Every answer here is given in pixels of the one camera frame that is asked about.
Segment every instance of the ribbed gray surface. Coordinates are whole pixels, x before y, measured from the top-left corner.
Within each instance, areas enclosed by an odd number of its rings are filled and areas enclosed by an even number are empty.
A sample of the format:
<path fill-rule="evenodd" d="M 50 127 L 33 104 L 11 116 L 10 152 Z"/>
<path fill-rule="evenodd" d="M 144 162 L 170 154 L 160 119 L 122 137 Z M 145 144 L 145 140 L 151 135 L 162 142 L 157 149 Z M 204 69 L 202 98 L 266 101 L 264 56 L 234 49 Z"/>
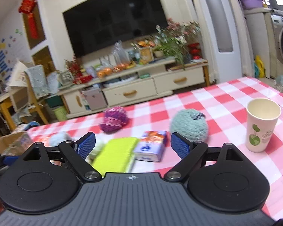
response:
<path fill-rule="evenodd" d="M 179 183 L 157 173 L 108 173 L 96 183 L 83 185 L 65 207 L 42 215 L 5 211 L 0 226 L 271 226 L 261 211 L 225 215 L 196 204 Z"/>

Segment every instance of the paper cup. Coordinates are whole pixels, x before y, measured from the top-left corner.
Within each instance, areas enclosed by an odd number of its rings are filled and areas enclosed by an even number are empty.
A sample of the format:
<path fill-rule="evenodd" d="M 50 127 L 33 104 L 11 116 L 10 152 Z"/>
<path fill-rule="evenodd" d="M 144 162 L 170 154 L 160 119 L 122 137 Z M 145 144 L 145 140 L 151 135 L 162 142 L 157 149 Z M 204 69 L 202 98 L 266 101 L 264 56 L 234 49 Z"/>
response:
<path fill-rule="evenodd" d="M 255 98 L 247 107 L 246 147 L 252 152 L 266 149 L 281 115 L 280 106 L 267 98 Z"/>

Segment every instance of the snack box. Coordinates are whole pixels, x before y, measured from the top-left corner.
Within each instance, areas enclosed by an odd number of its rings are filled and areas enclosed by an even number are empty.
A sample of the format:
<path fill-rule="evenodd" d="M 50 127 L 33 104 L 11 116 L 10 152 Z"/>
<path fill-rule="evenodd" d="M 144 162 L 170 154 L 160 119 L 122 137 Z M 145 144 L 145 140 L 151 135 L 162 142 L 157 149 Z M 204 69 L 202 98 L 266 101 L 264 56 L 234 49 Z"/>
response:
<path fill-rule="evenodd" d="M 140 161 L 161 161 L 166 140 L 166 131 L 145 131 L 133 151 L 135 159 Z"/>

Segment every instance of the television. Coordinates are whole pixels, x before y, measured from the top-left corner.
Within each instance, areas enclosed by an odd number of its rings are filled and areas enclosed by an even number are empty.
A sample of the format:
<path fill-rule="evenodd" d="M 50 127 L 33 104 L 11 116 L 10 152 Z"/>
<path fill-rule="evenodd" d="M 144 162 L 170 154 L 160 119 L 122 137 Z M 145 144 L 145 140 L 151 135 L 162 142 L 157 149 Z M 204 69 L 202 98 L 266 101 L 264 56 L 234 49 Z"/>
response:
<path fill-rule="evenodd" d="M 160 0 L 87 0 L 63 16 L 76 57 L 167 26 Z"/>

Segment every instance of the red decoration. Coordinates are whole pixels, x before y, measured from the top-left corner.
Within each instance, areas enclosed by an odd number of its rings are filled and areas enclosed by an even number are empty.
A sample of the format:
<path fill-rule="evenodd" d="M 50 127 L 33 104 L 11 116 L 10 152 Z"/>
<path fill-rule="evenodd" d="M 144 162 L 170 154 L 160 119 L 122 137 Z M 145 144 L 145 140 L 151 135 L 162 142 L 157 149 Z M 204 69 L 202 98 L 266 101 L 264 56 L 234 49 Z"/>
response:
<path fill-rule="evenodd" d="M 19 13 L 28 14 L 28 26 L 30 35 L 33 39 L 38 39 L 38 30 L 37 25 L 35 23 L 35 19 L 33 17 L 32 10 L 35 7 L 36 0 L 22 0 L 21 6 L 19 7 Z"/>
<path fill-rule="evenodd" d="M 200 53 L 200 49 L 198 48 L 193 48 L 190 50 L 190 54 L 199 54 Z"/>
<path fill-rule="evenodd" d="M 200 59 L 201 57 L 199 55 L 193 56 L 193 59 Z"/>
<path fill-rule="evenodd" d="M 199 43 L 192 43 L 188 45 L 188 48 L 190 48 L 189 53 L 192 55 L 192 59 L 201 59 L 201 56 L 199 55 L 201 50 L 198 47 Z"/>
<path fill-rule="evenodd" d="M 33 13 L 29 13 L 27 15 L 27 19 L 28 19 L 28 26 L 29 26 L 31 38 L 38 39 L 39 38 L 38 29 L 37 29 L 37 26 L 35 24 L 35 19 L 33 17 Z"/>
<path fill-rule="evenodd" d="M 91 75 L 81 76 L 73 81 L 74 84 L 84 84 L 92 80 Z"/>
<path fill-rule="evenodd" d="M 83 76 L 81 66 L 75 56 L 73 56 L 72 61 L 65 60 L 65 67 L 71 72 L 74 79 Z"/>

